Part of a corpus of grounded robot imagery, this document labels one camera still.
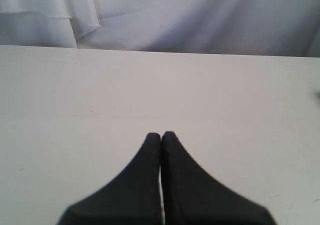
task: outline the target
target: white table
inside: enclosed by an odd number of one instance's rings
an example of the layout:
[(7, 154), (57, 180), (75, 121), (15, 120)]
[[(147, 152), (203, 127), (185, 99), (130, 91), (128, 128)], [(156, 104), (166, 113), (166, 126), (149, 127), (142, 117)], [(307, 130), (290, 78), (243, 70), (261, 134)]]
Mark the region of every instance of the white table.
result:
[(317, 93), (320, 58), (2, 45), (0, 224), (55, 224), (166, 130), (279, 224), (318, 224)]

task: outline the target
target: black rubber tip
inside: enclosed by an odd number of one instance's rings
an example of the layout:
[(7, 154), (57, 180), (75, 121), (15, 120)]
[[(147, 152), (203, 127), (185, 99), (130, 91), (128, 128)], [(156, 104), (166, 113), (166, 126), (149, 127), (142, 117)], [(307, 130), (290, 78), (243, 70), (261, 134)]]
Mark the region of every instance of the black rubber tip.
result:
[(109, 184), (70, 206), (59, 225), (161, 225), (161, 138), (149, 133), (127, 167)]
[(161, 183), (167, 225), (275, 225), (269, 212), (206, 173), (173, 132), (161, 142)]

